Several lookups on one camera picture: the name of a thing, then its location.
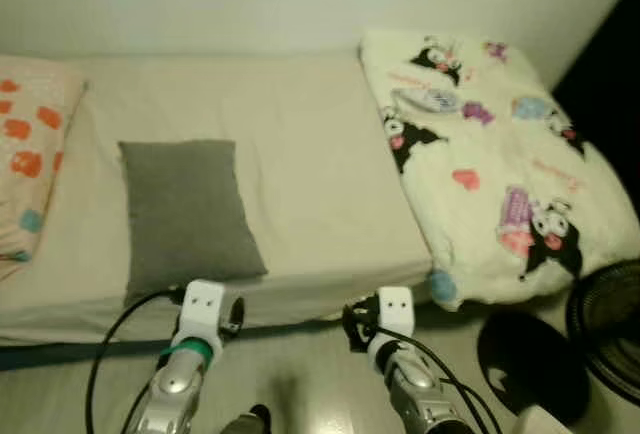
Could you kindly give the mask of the grey square pillow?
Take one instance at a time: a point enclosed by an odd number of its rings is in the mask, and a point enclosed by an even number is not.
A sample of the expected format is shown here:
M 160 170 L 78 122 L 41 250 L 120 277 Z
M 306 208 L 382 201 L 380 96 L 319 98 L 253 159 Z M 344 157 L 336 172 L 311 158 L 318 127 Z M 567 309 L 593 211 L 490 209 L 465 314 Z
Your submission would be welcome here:
M 236 143 L 119 142 L 131 256 L 125 301 L 191 280 L 268 274 L 244 210 Z

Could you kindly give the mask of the dark robot foot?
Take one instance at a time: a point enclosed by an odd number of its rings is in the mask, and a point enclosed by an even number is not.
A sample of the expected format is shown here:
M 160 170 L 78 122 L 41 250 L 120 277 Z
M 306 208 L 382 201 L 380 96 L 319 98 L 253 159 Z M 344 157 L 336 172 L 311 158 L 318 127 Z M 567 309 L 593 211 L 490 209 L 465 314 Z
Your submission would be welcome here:
M 271 434 L 271 414 L 268 406 L 255 405 L 230 420 L 218 434 Z

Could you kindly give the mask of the black round fan base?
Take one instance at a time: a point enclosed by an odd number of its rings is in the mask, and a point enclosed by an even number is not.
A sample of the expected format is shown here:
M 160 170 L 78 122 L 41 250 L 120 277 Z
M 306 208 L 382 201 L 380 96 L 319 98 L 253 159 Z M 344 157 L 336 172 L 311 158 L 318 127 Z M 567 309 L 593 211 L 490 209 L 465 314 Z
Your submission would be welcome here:
M 477 334 L 476 351 L 490 392 L 513 415 L 539 407 L 573 426 L 588 414 L 591 384 L 584 361 L 564 335 L 530 312 L 490 315 Z

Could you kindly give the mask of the beige sheeted bed mattress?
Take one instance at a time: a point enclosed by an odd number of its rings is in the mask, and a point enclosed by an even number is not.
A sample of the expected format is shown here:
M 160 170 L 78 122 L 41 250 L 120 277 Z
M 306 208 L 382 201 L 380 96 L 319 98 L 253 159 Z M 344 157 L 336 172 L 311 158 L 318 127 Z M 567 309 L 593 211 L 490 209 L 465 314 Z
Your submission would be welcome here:
M 236 287 L 248 329 L 337 318 L 433 264 L 351 53 L 83 56 L 44 237 L 0 280 L 0 348 L 90 344 L 127 306 L 119 142 L 228 140 L 264 277 Z

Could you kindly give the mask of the white cartoon print blanket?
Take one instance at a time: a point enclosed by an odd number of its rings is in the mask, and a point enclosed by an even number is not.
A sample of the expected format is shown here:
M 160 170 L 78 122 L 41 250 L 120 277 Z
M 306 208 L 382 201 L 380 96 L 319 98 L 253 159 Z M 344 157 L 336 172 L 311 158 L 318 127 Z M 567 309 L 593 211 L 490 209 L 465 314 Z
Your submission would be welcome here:
M 515 46 L 370 30 L 358 59 L 436 305 L 521 303 L 640 256 L 625 184 Z

